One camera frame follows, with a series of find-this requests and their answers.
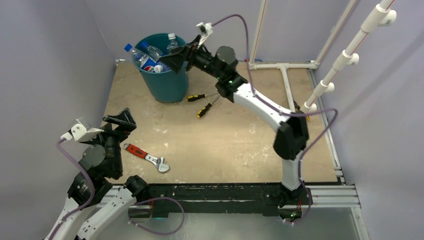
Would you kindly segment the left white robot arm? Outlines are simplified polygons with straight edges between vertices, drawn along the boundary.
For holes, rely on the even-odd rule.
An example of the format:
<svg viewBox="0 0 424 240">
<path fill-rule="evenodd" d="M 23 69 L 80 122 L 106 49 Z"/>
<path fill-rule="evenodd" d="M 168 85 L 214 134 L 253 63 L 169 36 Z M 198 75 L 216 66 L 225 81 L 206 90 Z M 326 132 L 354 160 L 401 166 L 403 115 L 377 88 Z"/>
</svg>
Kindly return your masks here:
<svg viewBox="0 0 424 240">
<path fill-rule="evenodd" d="M 77 237 L 86 217 L 113 187 L 108 180 L 118 180 L 123 176 L 121 143 L 137 128 L 137 124 L 127 107 L 116 115 L 105 115 L 102 120 L 106 124 L 96 128 L 83 117 L 77 118 L 56 143 L 57 149 L 79 172 L 70 184 L 61 214 L 46 236 L 48 240 L 73 240 Z M 88 145 L 79 161 L 61 146 L 70 140 Z"/>
</svg>

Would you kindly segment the Pepsi bottle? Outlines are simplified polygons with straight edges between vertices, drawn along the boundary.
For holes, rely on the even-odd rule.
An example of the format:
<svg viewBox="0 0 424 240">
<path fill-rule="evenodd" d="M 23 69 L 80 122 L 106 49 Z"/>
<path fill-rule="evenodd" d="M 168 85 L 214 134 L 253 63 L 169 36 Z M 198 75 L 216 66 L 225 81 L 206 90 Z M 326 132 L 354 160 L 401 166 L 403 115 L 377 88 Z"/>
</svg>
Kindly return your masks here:
<svg viewBox="0 0 424 240">
<path fill-rule="evenodd" d="M 160 58 L 164 55 L 164 53 L 157 48 L 156 46 L 152 46 L 146 41 L 141 41 L 140 43 L 141 49 L 147 53 L 154 62 L 158 62 Z"/>
<path fill-rule="evenodd" d="M 154 62 L 148 54 L 134 48 L 129 43 L 124 47 L 124 50 L 130 55 L 132 62 L 138 68 L 147 72 L 154 72 L 156 62 Z"/>
</svg>

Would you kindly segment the crushed clear bottle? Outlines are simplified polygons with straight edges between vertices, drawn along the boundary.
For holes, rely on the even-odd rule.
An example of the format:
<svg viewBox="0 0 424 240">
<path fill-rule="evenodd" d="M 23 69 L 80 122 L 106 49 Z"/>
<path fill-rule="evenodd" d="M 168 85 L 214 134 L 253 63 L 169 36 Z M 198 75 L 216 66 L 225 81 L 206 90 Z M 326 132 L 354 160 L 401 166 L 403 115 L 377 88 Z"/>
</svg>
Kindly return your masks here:
<svg viewBox="0 0 424 240">
<path fill-rule="evenodd" d="M 176 49 L 179 46 L 179 44 L 178 44 L 175 33 L 169 33 L 167 36 L 168 36 L 167 52 L 170 54 L 173 49 Z"/>
</svg>

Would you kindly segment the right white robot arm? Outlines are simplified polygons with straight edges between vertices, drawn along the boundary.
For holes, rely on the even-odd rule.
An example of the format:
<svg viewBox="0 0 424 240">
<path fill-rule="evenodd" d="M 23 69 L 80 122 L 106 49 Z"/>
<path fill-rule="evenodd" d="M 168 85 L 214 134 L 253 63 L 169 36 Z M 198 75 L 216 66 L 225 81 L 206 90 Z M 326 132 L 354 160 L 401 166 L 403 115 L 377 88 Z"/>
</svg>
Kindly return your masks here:
<svg viewBox="0 0 424 240">
<path fill-rule="evenodd" d="M 284 187 L 280 196 L 288 204 L 300 198 L 299 187 L 303 182 L 301 155 L 309 140 L 304 114 L 294 113 L 255 90 L 237 72 L 238 60 L 234 49 L 229 46 L 221 46 L 215 54 L 211 54 L 204 46 L 187 43 L 172 49 L 159 60 L 176 73 L 186 64 L 186 70 L 196 67 L 216 78 L 215 87 L 223 98 L 245 107 L 265 121 L 275 132 L 273 149 L 282 159 L 281 184 Z"/>
</svg>

